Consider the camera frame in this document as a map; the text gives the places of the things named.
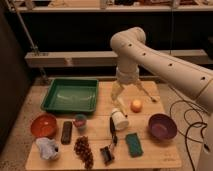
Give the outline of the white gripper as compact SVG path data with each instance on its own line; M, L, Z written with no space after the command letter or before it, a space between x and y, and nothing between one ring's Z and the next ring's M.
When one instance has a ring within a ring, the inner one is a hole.
M112 85L112 91L111 91L111 99L113 102L118 101L119 95L124 90L124 87L122 84L135 84L135 86L138 88L138 90L143 91L152 102L157 102L157 100L149 94L149 92L143 87L142 83L139 79L139 69L136 69L133 72L122 72L119 68L116 68L116 78L117 81L115 81Z

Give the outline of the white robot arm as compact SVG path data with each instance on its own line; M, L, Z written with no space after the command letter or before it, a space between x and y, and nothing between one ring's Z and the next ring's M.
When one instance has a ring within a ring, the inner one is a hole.
M145 45L145 41L145 32L140 27L133 27L112 36L110 46L118 55L117 80L113 84L112 100L119 103L118 96L124 85L135 84L141 88L138 66L161 77L194 100L210 113L196 171L213 171L213 71L153 50Z

